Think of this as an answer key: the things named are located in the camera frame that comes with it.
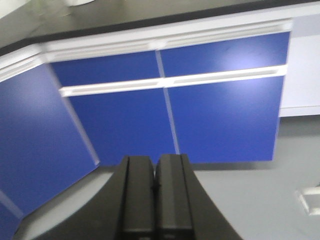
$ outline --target white object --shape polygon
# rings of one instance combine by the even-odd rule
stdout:
[[[82,4],[88,4],[93,2],[94,0],[64,0],[65,4],[69,7],[71,6],[79,6]]]
[[[320,215],[320,186],[302,189],[297,194],[308,215]]]

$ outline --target gray floor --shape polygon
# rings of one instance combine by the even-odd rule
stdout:
[[[244,240],[319,240],[320,215],[308,216],[296,191],[320,182],[320,116],[282,118],[274,160],[194,166],[203,187]],[[28,240],[79,209],[109,179],[100,169],[29,218]]]

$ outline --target black countertop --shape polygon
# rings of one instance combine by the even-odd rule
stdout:
[[[316,0],[31,0],[0,19],[0,56],[34,43],[137,29]]]

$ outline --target white wall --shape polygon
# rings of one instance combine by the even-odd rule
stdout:
[[[21,7],[28,0],[0,0],[0,19]]]

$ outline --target blue cabinet door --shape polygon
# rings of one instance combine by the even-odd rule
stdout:
[[[193,163],[272,160],[283,77],[169,88],[180,151]]]
[[[163,89],[70,98],[102,165],[124,155],[146,155],[156,162],[174,153]]]
[[[0,83],[0,189],[28,214],[95,169],[47,65]]]
[[[63,86],[159,77],[154,51],[54,62],[52,66]]]
[[[0,203],[0,238],[12,239],[20,220],[16,218],[2,203]]]
[[[284,65],[289,32],[161,51],[166,77]]]

